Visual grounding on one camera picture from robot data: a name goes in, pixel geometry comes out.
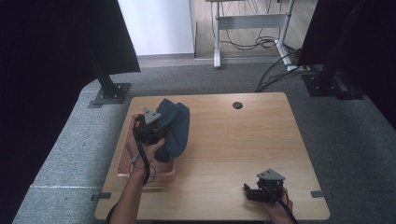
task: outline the dark blue cloth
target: dark blue cloth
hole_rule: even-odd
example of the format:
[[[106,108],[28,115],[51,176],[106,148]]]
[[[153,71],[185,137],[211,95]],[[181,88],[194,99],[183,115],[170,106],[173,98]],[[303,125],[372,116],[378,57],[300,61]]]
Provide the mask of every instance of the dark blue cloth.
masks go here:
[[[165,137],[165,145],[155,153],[155,160],[169,162],[183,153],[189,139],[190,109],[182,103],[174,104],[163,99],[157,108],[161,113],[159,129],[169,125],[169,133]]]

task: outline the human arm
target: human arm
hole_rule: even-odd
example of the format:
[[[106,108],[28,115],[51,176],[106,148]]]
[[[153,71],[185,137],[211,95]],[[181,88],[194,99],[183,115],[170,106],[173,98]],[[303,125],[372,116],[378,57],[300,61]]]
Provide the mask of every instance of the human arm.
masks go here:
[[[156,145],[144,146],[148,163],[154,160],[155,152],[162,147],[165,140],[161,139]],[[134,138],[130,136],[126,143],[126,149],[132,158],[137,152],[137,146]],[[143,179],[146,174],[145,164],[139,156],[134,162],[133,170],[128,179],[125,188],[120,196],[119,202],[114,208],[110,223],[136,223],[137,211],[140,204],[140,198],[143,191]]]
[[[284,192],[281,201],[292,211],[293,202],[289,199],[288,190],[283,188]],[[280,204],[272,205],[270,203],[262,203],[262,207],[270,215],[275,224],[293,224],[287,211]]]

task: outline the wooden table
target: wooden table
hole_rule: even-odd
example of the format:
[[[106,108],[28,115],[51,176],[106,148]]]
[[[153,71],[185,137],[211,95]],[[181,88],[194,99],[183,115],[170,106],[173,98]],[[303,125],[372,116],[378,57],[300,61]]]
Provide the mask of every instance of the wooden table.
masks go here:
[[[330,212],[284,93],[240,93],[135,97],[128,110],[95,216],[105,219],[118,201],[125,180],[116,177],[122,142],[133,114],[155,109],[163,98],[191,111],[190,137],[177,158],[177,177],[161,188],[146,188],[138,219],[268,220],[258,203],[248,201],[257,173],[272,168],[286,177],[297,219],[324,220]],[[233,108],[234,102],[243,107]]]

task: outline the black sleeve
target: black sleeve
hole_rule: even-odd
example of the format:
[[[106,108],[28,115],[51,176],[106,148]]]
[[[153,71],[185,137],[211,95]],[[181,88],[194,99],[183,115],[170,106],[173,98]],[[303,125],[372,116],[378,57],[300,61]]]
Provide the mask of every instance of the black sleeve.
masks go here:
[[[114,206],[108,212],[107,218],[106,218],[106,224],[110,224],[110,219],[111,219],[111,216],[113,216],[114,208],[116,208],[116,206],[117,206],[117,204],[114,204]]]

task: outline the black curtain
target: black curtain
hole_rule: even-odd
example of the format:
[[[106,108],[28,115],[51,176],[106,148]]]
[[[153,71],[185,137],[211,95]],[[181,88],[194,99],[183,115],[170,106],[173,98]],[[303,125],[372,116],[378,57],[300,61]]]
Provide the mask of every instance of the black curtain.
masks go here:
[[[0,200],[15,217],[84,86],[138,72],[117,0],[0,1]]]

